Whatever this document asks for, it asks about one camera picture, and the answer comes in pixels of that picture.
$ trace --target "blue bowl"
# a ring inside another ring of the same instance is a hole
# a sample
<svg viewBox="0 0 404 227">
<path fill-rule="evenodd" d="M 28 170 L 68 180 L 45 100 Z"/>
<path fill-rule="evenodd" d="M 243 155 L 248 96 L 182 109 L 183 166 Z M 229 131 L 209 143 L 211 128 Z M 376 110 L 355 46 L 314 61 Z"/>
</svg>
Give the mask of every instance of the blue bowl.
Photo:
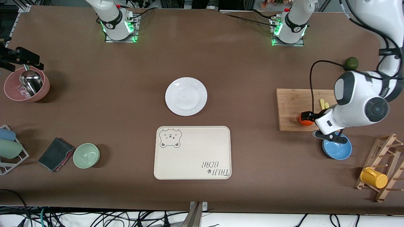
<svg viewBox="0 0 404 227">
<path fill-rule="evenodd" d="M 346 144 L 323 140 L 323 150 L 330 158 L 337 160 L 347 159 L 352 153 L 351 141 L 349 141 L 348 138 L 347 140 L 348 142 Z"/>
</svg>

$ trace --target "yellow mug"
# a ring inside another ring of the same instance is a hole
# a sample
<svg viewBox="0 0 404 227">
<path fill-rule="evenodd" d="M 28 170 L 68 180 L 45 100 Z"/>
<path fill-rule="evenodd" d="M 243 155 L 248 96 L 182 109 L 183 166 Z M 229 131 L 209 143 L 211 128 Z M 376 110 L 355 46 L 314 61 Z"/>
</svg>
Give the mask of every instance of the yellow mug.
<svg viewBox="0 0 404 227">
<path fill-rule="evenodd" d="M 376 188 L 384 188 L 387 185 L 387 176 L 377 172 L 371 167 L 366 167 L 360 173 L 360 180 Z"/>
</svg>

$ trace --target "brown table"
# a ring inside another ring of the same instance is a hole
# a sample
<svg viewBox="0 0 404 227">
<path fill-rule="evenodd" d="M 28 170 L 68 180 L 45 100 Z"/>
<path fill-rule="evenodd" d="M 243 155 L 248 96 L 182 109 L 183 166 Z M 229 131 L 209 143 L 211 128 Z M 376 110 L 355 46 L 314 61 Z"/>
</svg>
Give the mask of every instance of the brown table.
<svg viewBox="0 0 404 227">
<path fill-rule="evenodd" d="M 353 153 L 343 161 L 326 157 L 309 132 L 279 131 L 275 90 L 309 88 L 314 61 L 356 56 L 360 70 L 376 67 L 378 41 L 344 14 L 314 13 L 305 47 L 295 48 L 271 46 L 268 27 L 213 10 L 155 10 L 143 17 L 136 44 L 104 43 L 95 19 L 92 8 L 33 6 L 22 14 L 9 47 L 39 54 L 51 89 L 38 103 L 0 95 L 1 123 L 30 154 L 1 177 L 0 188 L 32 206 L 186 210 L 189 201 L 207 201 L 224 212 L 404 213 L 400 192 L 380 204 L 373 191 L 354 189 L 375 136 L 404 133 L 404 95 L 381 123 L 345 130 Z M 342 72 L 319 64 L 314 88 L 332 89 Z M 185 76 L 208 90 L 205 108 L 191 117 L 173 114 L 164 101 L 168 84 Z M 230 179 L 155 179 L 156 130 L 167 125 L 229 127 Z M 99 163 L 83 170 L 70 160 L 49 173 L 37 160 L 55 137 L 96 144 Z M 2 193 L 0 204 L 19 201 Z"/>
</svg>

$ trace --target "bear drawing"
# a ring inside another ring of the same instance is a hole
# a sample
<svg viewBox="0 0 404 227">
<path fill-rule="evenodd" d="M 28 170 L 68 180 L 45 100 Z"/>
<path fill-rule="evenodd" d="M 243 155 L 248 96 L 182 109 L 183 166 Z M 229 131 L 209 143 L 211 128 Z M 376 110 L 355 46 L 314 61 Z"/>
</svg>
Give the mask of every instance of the bear drawing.
<svg viewBox="0 0 404 227">
<path fill-rule="evenodd" d="M 178 148 L 181 145 L 179 139 L 181 138 L 182 133 L 179 129 L 163 129 L 159 136 L 161 140 L 160 147 L 162 148 L 165 148 L 166 146 L 174 146 L 175 148 Z"/>
</svg>

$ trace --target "mug handle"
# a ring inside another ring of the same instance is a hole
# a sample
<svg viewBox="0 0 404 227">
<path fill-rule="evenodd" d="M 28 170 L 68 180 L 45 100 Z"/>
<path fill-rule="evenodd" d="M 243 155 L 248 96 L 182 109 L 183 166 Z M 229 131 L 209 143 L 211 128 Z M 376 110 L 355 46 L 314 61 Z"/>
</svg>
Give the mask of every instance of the mug handle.
<svg viewBox="0 0 404 227">
<path fill-rule="evenodd" d="M 371 171 L 370 169 L 364 169 L 364 171 L 370 173 L 374 177 L 377 177 L 377 174 L 375 172 Z"/>
</svg>

